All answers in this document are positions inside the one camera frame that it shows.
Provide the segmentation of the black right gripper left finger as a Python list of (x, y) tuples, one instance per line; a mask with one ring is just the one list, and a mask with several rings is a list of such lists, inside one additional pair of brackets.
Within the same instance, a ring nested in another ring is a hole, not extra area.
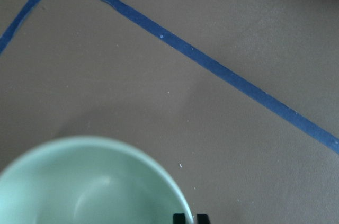
[(173, 224), (185, 224), (185, 214), (184, 213), (173, 214)]

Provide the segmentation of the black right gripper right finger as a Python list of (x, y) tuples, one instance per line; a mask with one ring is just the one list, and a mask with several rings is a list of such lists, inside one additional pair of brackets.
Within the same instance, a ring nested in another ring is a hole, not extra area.
[(197, 224), (209, 224), (209, 216), (207, 214), (197, 214)]

